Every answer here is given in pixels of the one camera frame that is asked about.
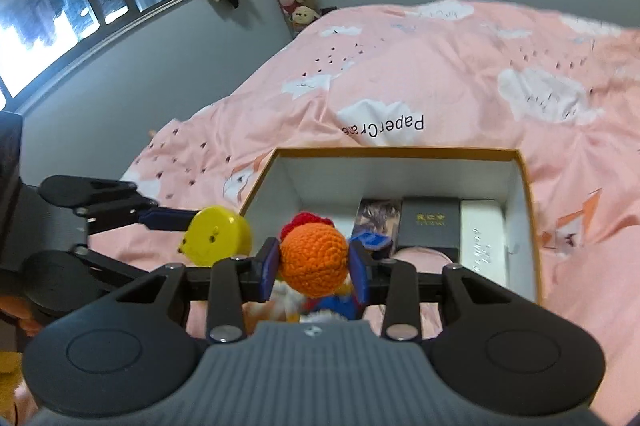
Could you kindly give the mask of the person's hand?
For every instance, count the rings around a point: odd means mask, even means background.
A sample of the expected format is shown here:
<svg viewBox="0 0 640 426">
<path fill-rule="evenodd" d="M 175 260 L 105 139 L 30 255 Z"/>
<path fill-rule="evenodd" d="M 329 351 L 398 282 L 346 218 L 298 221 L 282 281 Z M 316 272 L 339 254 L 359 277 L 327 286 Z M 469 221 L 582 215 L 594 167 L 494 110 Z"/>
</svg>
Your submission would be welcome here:
<svg viewBox="0 0 640 426">
<path fill-rule="evenodd" d="M 0 296 L 0 309 L 2 313 L 15 318 L 20 329 L 29 337 L 37 335 L 42 330 L 42 325 L 32 315 L 29 305 L 22 298 L 12 295 Z"/>
</svg>

